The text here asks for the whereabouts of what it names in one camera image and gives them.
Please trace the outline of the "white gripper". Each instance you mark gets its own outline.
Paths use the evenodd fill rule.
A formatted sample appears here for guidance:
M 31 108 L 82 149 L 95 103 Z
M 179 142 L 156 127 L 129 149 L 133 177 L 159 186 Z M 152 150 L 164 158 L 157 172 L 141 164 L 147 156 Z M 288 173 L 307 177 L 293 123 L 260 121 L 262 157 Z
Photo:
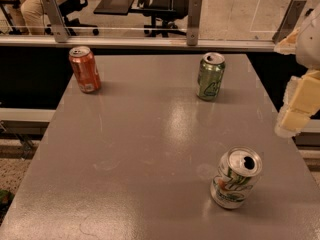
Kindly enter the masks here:
M 320 4 L 274 47 L 276 53 L 296 53 L 296 61 L 308 69 L 320 68 Z M 292 76 L 283 96 L 274 131 L 282 138 L 301 132 L 310 118 L 320 110 L 320 71 L 308 70 L 301 77 Z

